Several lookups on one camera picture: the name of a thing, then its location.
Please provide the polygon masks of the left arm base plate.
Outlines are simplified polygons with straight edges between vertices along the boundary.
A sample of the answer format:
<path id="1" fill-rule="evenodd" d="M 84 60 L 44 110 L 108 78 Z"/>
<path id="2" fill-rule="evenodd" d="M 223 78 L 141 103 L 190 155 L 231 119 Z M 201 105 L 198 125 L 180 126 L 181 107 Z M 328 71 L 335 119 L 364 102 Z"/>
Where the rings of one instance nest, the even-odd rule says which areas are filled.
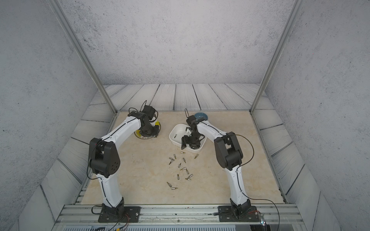
<path id="1" fill-rule="evenodd" d="M 141 207 L 118 207 L 110 208 L 102 205 L 98 223 L 138 223 Z"/>

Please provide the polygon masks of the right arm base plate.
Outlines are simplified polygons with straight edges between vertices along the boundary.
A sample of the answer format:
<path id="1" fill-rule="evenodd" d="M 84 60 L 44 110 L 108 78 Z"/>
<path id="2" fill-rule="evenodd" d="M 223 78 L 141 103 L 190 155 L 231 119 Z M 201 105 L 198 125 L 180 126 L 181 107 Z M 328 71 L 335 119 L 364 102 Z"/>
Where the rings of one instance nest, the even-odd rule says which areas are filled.
<path id="1" fill-rule="evenodd" d="M 232 206 L 219 206 L 217 216 L 220 222 L 260 222 L 260 216 L 255 206 L 247 209 Z"/>

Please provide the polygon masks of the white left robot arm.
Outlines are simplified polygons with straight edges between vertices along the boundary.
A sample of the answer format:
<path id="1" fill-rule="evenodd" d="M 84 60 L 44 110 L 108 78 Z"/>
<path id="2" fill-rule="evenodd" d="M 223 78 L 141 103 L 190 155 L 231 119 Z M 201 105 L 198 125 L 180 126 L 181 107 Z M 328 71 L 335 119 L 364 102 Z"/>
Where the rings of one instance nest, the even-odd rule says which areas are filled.
<path id="1" fill-rule="evenodd" d="M 99 180 L 103 194 L 103 205 L 109 208 L 117 208 L 124 202 L 119 191 L 118 170 L 120 157 L 118 148 L 136 131 L 154 129 L 154 134 L 149 137 L 156 137 L 160 131 L 158 119 L 137 118 L 128 116 L 114 130 L 101 138 L 93 138 L 89 144 L 88 166 L 91 168 L 96 179 Z"/>

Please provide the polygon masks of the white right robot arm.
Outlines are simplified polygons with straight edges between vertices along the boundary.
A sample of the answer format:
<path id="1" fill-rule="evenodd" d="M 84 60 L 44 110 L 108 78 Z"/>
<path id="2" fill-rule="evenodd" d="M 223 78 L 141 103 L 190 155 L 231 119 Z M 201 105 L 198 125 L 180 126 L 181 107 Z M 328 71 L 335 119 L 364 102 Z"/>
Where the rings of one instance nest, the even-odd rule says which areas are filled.
<path id="1" fill-rule="evenodd" d="M 249 209 L 251 202 L 242 182 L 243 153 L 237 135 L 219 130 L 209 121 L 197 119 L 195 116 L 188 117 L 187 124 L 186 134 L 181 138 L 181 149 L 198 149 L 203 138 L 211 140 L 214 143 L 216 159 L 227 174 L 231 206 L 240 211 Z"/>

